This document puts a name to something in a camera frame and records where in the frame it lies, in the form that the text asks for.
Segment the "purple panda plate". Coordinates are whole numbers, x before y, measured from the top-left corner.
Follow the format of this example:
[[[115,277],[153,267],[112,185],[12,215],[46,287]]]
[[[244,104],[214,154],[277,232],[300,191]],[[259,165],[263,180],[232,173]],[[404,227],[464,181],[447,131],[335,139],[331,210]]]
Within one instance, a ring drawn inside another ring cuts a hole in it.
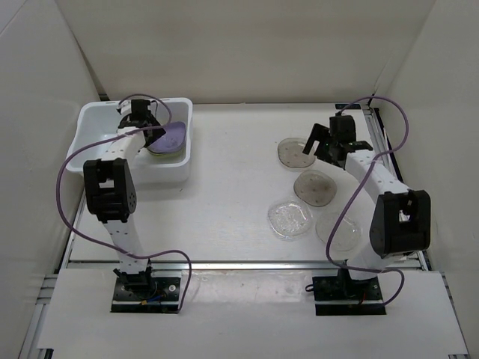
[[[176,153],[183,148],[186,141],[185,123],[171,122],[165,126],[164,130],[165,134],[147,147],[151,153]]]

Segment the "green panda plate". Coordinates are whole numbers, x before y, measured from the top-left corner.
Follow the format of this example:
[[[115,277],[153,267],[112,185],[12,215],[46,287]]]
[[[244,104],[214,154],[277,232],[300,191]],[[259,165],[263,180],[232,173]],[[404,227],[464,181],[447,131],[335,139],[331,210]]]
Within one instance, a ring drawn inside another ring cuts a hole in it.
[[[152,156],[155,156],[155,157],[158,157],[158,158],[165,158],[165,159],[181,156],[181,155],[183,155],[183,152],[184,152],[183,149],[178,150],[178,151],[174,151],[174,152],[169,152],[169,153],[154,152],[151,149],[148,149],[147,151]]]

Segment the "smoky clear plate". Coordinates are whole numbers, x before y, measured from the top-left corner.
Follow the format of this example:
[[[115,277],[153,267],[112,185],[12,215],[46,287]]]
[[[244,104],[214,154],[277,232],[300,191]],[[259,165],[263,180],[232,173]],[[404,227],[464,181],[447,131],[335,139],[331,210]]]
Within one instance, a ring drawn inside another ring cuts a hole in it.
[[[296,196],[313,207],[328,205],[337,194],[335,181],[323,172],[308,170],[302,172],[293,184]]]
[[[315,162],[313,154],[304,154],[306,145],[304,138],[285,138],[277,147],[279,161],[292,169],[307,168]]]

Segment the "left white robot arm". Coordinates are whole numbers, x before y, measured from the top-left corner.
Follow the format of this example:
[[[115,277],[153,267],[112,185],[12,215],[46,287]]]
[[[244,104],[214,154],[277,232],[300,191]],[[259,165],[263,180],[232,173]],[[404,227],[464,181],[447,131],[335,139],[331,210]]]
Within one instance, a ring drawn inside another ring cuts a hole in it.
[[[133,213],[137,206],[135,185],[129,164],[139,152],[160,139],[164,129],[150,110],[151,100],[133,99],[123,115],[114,140],[99,159],[83,164],[88,210],[103,224],[118,250],[120,268],[114,273],[124,289],[147,300],[157,291],[157,280],[151,276],[150,261],[145,259],[135,227]]]

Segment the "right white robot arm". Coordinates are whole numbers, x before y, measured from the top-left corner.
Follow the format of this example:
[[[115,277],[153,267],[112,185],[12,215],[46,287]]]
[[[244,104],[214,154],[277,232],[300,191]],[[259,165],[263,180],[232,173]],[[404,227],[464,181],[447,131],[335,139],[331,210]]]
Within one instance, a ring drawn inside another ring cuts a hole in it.
[[[340,296],[355,298],[363,281],[376,277],[396,258],[429,248],[429,194],[411,189],[380,164],[372,146],[357,140],[352,116],[330,117],[328,126],[314,124],[303,152],[344,169],[359,182],[355,193],[365,191],[375,205],[368,244],[339,265],[344,273],[336,280]]]

